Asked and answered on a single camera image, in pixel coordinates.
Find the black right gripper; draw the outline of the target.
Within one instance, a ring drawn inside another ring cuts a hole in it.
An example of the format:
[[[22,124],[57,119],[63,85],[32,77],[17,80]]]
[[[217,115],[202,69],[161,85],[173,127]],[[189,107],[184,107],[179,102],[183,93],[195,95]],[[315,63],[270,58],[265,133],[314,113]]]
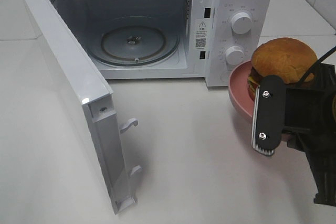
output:
[[[335,66],[322,63],[314,79],[283,86],[288,147],[305,153],[317,193],[316,204],[335,204]]]

